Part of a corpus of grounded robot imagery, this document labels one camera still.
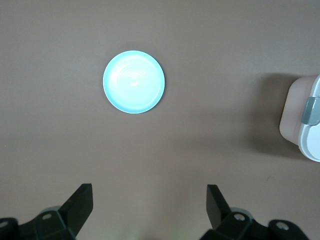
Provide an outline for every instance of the plastic container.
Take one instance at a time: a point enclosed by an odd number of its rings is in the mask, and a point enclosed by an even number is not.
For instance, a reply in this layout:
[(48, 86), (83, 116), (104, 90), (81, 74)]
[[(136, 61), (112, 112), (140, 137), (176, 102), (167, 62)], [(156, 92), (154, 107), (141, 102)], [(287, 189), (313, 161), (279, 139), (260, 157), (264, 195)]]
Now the plastic container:
[(307, 158), (320, 162), (320, 75), (301, 77), (291, 85), (280, 133)]

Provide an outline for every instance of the gray clip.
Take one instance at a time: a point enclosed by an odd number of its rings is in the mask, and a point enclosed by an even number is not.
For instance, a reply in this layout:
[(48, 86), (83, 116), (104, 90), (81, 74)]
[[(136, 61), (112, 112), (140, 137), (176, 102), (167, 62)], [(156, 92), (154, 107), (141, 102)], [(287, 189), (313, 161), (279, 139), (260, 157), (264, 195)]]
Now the gray clip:
[(303, 124), (312, 126), (320, 123), (320, 97), (308, 98), (301, 121)]

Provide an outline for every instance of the plate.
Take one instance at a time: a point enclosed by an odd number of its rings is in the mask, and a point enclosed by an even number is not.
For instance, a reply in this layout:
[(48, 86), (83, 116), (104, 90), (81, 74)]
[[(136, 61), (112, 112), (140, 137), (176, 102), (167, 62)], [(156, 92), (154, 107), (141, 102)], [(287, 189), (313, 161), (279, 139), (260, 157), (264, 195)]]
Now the plate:
[(142, 51), (115, 56), (103, 74), (103, 89), (110, 103), (122, 112), (140, 114), (152, 109), (165, 90), (159, 63)]

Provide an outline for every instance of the round plate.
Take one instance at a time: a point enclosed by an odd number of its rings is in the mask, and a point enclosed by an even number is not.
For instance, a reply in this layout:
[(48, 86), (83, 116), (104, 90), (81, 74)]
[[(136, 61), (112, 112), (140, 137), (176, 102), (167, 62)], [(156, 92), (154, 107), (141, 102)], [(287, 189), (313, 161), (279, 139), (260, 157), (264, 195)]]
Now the round plate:
[(165, 90), (159, 63), (142, 51), (125, 51), (115, 56), (103, 74), (106, 97), (117, 109), (140, 114), (152, 109)]

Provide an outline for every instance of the container lid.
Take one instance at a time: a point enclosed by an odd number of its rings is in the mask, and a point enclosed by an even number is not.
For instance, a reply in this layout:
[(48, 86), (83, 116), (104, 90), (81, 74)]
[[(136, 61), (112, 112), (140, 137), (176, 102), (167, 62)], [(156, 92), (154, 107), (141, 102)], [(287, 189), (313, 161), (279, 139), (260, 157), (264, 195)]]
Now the container lid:
[(301, 122), (300, 150), (307, 158), (320, 162), (320, 75), (314, 81)]

